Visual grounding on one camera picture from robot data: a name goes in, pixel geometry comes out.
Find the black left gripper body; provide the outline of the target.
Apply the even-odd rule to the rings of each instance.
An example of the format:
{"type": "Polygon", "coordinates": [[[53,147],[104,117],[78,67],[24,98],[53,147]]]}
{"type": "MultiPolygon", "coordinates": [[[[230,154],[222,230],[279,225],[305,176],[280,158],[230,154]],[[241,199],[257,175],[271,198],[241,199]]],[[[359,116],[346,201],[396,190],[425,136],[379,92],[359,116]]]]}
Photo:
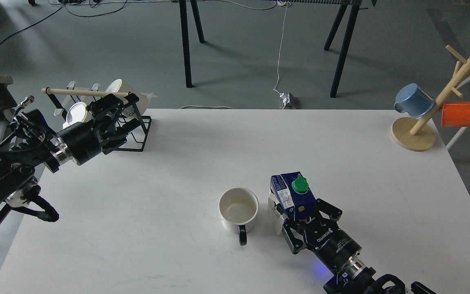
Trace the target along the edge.
{"type": "Polygon", "coordinates": [[[58,132],[76,165],[82,165],[103,152],[102,131],[106,121],[76,122],[58,132]]]}

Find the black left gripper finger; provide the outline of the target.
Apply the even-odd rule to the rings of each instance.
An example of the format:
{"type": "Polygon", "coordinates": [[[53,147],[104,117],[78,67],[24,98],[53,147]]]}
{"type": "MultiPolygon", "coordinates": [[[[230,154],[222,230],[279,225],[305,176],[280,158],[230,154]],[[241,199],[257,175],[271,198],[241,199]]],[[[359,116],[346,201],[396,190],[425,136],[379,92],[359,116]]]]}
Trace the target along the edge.
{"type": "Polygon", "coordinates": [[[86,106],[91,122],[116,121],[125,123],[140,122],[137,106],[140,97],[135,93],[108,93],[86,106]]]}
{"type": "Polygon", "coordinates": [[[120,148],[127,142],[126,137],[134,129],[141,125],[138,119],[132,119],[126,122],[123,126],[117,127],[114,131],[106,130],[102,134],[102,152],[103,154],[109,154],[112,151],[129,151],[129,152],[140,152],[141,149],[132,148],[120,148]]]}

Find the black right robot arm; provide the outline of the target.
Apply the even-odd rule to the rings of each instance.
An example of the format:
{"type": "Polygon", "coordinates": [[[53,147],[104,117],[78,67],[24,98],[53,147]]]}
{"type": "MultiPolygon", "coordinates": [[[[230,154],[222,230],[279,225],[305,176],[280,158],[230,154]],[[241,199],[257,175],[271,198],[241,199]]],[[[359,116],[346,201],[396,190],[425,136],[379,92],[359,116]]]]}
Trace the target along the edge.
{"type": "Polygon", "coordinates": [[[293,214],[282,208],[277,200],[269,199],[268,211],[270,217],[280,224],[282,235],[293,254],[308,249],[332,272],[332,278],[324,285],[326,293],[432,293],[430,288],[418,281],[407,288],[401,279],[391,274],[374,279],[375,270],[359,259],[361,246],[338,227],[342,211],[334,205],[317,199],[308,221],[294,220],[293,214]]]}

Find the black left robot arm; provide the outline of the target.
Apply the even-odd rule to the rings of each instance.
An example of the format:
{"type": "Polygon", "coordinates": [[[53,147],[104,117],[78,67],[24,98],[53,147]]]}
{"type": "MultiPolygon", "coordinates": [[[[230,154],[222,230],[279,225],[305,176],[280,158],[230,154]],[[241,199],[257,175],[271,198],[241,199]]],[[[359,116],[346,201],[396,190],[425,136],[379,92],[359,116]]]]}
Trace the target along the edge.
{"type": "Polygon", "coordinates": [[[41,197],[35,168],[52,173],[68,161],[82,165],[99,154],[125,151],[127,137],[141,128],[149,133],[151,117],[138,109],[138,96],[109,93],[86,106],[91,118],[54,132],[39,110],[15,115],[10,135],[0,143],[0,224],[11,210],[56,222],[56,209],[41,197]]]}

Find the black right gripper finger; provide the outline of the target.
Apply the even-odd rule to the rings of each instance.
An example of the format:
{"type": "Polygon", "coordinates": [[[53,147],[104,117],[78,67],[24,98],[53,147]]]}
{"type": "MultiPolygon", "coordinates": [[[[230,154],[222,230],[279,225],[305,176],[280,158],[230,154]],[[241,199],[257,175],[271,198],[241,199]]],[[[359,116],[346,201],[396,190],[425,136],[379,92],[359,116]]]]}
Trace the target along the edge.
{"type": "Polygon", "coordinates": [[[316,199],[311,219],[319,223],[337,223],[341,219],[342,214],[341,209],[322,199],[316,199]]]}
{"type": "Polygon", "coordinates": [[[304,240],[298,238],[294,232],[298,228],[292,216],[289,216],[282,205],[277,203],[275,205],[276,211],[278,212],[280,219],[282,219],[282,235],[285,237],[289,249],[293,254],[298,254],[301,250],[306,248],[304,240]]]}

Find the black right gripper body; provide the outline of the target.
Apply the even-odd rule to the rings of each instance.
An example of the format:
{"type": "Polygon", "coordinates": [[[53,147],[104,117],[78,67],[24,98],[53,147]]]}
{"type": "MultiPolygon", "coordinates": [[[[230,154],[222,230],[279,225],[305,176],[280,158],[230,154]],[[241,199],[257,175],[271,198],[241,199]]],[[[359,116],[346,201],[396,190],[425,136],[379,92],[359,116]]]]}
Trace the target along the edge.
{"type": "Polygon", "coordinates": [[[298,225],[296,231],[303,237],[306,248],[333,274],[339,274],[345,262],[362,249],[333,220],[313,219],[298,225]]]}

